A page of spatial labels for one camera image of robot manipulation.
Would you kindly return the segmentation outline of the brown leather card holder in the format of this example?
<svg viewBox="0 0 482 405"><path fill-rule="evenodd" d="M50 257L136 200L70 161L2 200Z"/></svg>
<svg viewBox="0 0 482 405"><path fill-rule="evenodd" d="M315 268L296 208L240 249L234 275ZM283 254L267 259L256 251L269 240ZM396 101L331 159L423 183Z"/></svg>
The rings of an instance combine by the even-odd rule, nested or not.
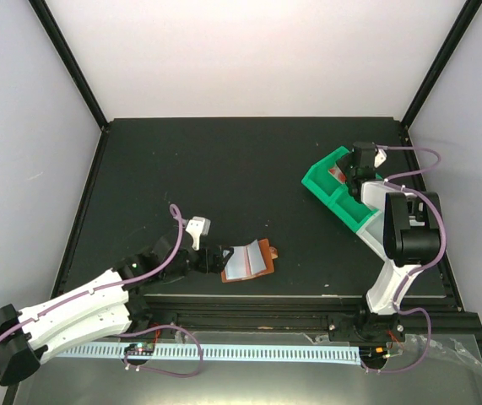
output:
<svg viewBox="0 0 482 405"><path fill-rule="evenodd" d="M269 244L268 239L232 247L235 253L220 274L223 283L247 281L274 273L278 251Z"/></svg>

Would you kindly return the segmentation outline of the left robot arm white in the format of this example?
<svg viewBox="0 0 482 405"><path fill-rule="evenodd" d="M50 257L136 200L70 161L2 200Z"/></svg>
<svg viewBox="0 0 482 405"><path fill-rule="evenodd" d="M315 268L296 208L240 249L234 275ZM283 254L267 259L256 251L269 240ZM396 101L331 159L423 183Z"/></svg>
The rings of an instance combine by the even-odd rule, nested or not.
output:
<svg viewBox="0 0 482 405"><path fill-rule="evenodd" d="M0 386L18 384L62 351L97 338L145 335L152 317L138 288L182 278L189 272L221 273L229 246L193 248L162 237L154 246L121 259L94 280L43 304L0 308Z"/></svg>

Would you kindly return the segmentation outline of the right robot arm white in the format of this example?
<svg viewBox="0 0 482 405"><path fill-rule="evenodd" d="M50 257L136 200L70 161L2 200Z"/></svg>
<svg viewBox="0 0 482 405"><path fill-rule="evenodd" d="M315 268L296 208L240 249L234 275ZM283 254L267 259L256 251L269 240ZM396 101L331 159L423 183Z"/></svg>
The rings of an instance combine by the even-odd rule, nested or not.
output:
<svg viewBox="0 0 482 405"><path fill-rule="evenodd" d="M405 293L419 274L442 259L447 248L438 195L394 183L435 169L441 162L440 154L421 148L421 152L436 157L432 165L382 180L376 178L376 169L386 161L388 151L416 150L416 147L356 142L351 151L337 161L349 195L378 212L366 244L378 249L383 266L354 319L356 334L365 340L375 339L385 329L394 328L397 315L404 313L400 304Z"/></svg>

